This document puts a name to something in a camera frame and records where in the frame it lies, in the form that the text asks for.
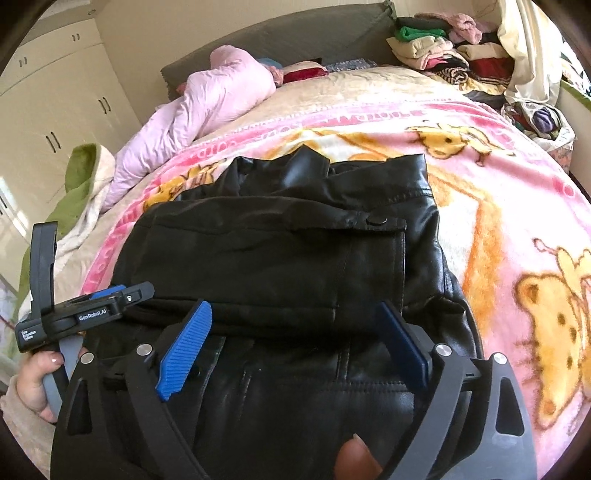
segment finger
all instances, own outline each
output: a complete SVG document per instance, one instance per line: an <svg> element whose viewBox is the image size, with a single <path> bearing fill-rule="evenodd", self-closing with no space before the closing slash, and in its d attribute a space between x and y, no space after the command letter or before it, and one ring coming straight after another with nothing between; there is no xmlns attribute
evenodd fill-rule
<svg viewBox="0 0 591 480"><path fill-rule="evenodd" d="M381 472L382 467L358 435L340 448L335 462L335 480L375 480Z"/></svg>
<svg viewBox="0 0 591 480"><path fill-rule="evenodd" d="M48 423L57 422L57 418L51 411L49 405L39 412L39 416Z"/></svg>
<svg viewBox="0 0 591 480"><path fill-rule="evenodd" d="M64 358L57 352L38 352L21 367L17 377L17 394L31 410L40 412L47 405L43 377L59 369Z"/></svg>
<svg viewBox="0 0 591 480"><path fill-rule="evenodd" d="M18 383L21 388L38 387L43 377L55 372L64 364L64 357L58 352L37 352L21 367Z"/></svg>

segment pink towel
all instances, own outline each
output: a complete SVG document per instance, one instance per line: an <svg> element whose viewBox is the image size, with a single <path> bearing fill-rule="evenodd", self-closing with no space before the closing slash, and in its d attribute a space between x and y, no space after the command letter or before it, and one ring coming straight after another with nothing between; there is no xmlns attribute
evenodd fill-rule
<svg viewBox="0 0 591 480"><path fill-rule="evenodd" d="M456 34L462 39L472 43L473 45L478 45L480 40L482 40L482 32L478 29L476 25L476 21L466 14L416 14L415 17L417 18L440 18L441 20L445 20L449 23L453 30L450 32L450 40L454 43L452 39L452 34Z"/></svg>

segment sleeve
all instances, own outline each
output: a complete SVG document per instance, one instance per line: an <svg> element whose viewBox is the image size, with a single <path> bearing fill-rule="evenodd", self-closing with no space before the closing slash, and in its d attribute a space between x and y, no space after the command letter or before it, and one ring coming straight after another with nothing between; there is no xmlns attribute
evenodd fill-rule
<svg viewBox="0 0 591 480"><path fill-rule="evenodd" d="M55 428L23 405L17 394L17 377L10 380L8 392L0 397L4 422L23 451L41 473L49 478L51 444Z"/></svg>

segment pillow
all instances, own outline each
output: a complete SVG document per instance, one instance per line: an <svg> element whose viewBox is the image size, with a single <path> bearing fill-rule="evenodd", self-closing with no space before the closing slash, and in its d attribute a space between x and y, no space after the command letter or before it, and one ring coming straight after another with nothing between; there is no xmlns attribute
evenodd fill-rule
<svg viewBox="0 0 591 480"><path fill-rule="evenodd" d="M301 61L283 69L283 83L298 82L315 77L324 77L329 72L315 61Z"/></svg>

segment handheld device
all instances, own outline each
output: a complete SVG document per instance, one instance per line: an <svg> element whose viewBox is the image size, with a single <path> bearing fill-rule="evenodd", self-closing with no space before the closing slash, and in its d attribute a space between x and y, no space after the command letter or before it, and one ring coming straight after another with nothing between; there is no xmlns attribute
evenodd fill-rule
<svg viewBox="0 0 591 480"><path fill-rule="evenodd" d="M122 317L128 307L150 299L154 287L144 282L126 288L111 287L55 305L53 265L57 222L36 223L31 238L31 313L15 327L19 351L53 351L64 356L64 365L43 379L51 411L58 416L78 362L81 332Z"/></svg>

